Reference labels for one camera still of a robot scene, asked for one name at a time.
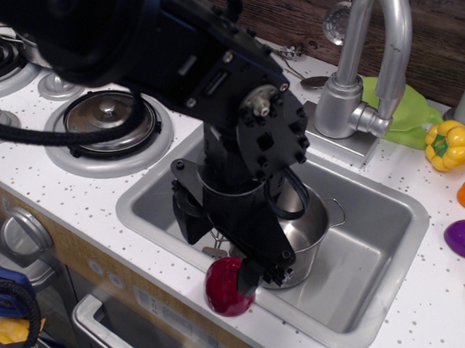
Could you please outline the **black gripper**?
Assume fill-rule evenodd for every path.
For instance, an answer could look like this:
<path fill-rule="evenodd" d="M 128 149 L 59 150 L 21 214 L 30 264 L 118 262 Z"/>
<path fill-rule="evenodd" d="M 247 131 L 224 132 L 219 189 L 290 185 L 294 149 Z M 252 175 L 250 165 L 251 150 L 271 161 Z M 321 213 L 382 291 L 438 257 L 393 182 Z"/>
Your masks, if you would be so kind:
<path fill-rule="evenodd" d="M 240 187 L 227 186 L 224 181 L 204 163 L 194 163 L 179 158 L 171 163 L 175 180 L 173 184 L 173 210 L 182 236 L 189 244 L 197 243 L 203 235 L 214 228 L 226 237 L 230 227 L 252 214 L 257 214 L 268 205 L 280 216 L 273 197 L 282 185 L 289 181 L 295 190 L 300 190 L 301 180 L 290 168 L 258 182 L 250 180 Z M 288 268 L 266 269 L 250 258 L 244 258 L 238 270 L 237 289 L 240 294 L 252 296 L 263 276 L 263 285 L 284 287 L 289 279 Z"/>

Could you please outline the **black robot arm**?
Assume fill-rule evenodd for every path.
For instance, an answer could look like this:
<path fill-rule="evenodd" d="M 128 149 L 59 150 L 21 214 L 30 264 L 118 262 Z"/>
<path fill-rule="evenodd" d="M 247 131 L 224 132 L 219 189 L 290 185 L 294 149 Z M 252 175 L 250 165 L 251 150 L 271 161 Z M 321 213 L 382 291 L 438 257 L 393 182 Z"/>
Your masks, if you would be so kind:
<path fill-rule="evenodd" d="M 243 254 L 237 289 L 283 286 L 295 253 L 277 206 L 284 183 L 303 203 L 292 167 L 305 162 L 308 117 L 282 68 L 237 21 L 241 0 L 0 0 L 0 22 L 32 35 L 73 84 L 119 84 L 203 123 L 197 162 L 172 162 L 173 209 L 183 237 L 222 233 Z"/>

